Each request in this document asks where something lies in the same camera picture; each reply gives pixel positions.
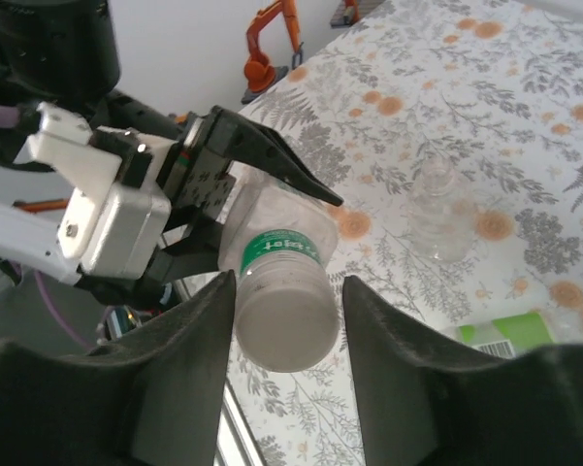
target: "clear plastic bottle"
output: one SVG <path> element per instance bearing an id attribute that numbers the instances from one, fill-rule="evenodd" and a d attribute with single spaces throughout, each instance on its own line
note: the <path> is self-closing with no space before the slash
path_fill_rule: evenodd
<path id="1" fill-rule="evenodd" d="M 468 178 L 442 156 L 430 156 L 408 194 L 407 215 L 417 253 L 440 262 L 466 257 L 476 207 Z"/>
<path id="2" fill-rule="evenodd" d="M 324 267 L 337 241 L 319 202 L 251 173 L 226 219 L 218 265 L 239 275 L 235 333 L 254 363 L 297 372 L 330 352 L 339 315 Z"/>

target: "green label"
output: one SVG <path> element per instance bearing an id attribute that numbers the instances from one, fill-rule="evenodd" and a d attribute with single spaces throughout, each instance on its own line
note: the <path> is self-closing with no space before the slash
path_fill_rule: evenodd
<path id="1" fill-rule="evenodd" d="M 245 247 L 240 274 L 259 257 L 282 250 L 299 252 L 321 263 L 317 246 L 308 236 L 293 230 L 272 230 L 254 237 Z"/>
<path id="2" fill-rule="evenodd" d="M 537 313 L 499 318 L 480 325 L 459 327 L 462 343 L 502 357 L 514 357 L 539 345 L 553 343 Z"/>

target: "orange toy excavator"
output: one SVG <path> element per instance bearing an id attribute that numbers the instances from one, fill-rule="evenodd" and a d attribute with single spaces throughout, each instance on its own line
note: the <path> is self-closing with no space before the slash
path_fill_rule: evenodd
<path id="1" fill-rule="evenodd" d="M 243 67 L 243 73 L 248 79 L 248 89 L 243 95 L 242 103 L 247 104 L 256 99 L 261 93 L 277 83 L 289 72 L 287 66 L 274 67 L 270 58 L 259 47 L 259 33 L 279 14 L 284 16 L 284 22 L 289 31 L 291 46 L 293 47 L 292 69 L 302 64 L 303 51 L 300 43 L 300 22 L 295 8 L 295 0 L 275 0 L 265 10 L 259 10 L 250 23 L 245 37 L 248 41 L 250 57 Z"/>

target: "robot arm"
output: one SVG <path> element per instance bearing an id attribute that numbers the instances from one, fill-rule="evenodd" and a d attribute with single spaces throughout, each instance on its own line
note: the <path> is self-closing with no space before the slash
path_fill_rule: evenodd
<path id="1" fill-rule="evenodd" d="M 105 304 L 147 307 L 165 283 L 217 270 L 222 225 L 215 219 L 235 183 L 232 161 L 342 202 L 277 133 L 221 108 L 190 115 L 176 140 L 92 130 L 83 117 L 46 102 L 26 118 L 39 122 L 26 140 L 32 159 L 74 191 L 57 232 L 53 222 L 0 206 L 0 257 L 89 289 Z M 179 243 L 157 247 L 165 231 L 188 225 Z"/>

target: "floral tablecloth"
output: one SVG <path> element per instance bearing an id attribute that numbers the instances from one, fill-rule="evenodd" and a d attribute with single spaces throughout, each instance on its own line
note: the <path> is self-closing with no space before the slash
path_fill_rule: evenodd
<path id="1" fill-rule="evenodd" d="M 360 276 L 434 328 L 551 310 L 583 334 L 583 25 L 507 0 L 387 0 L 243 110 L 345 199 L 328 272 Z M 468 257 L 410 250 L 405 195 L 426 152 L 480 206 Z M 318 366 L 229 380 L 270 466 L 364 464 L 344 334 Z"/>

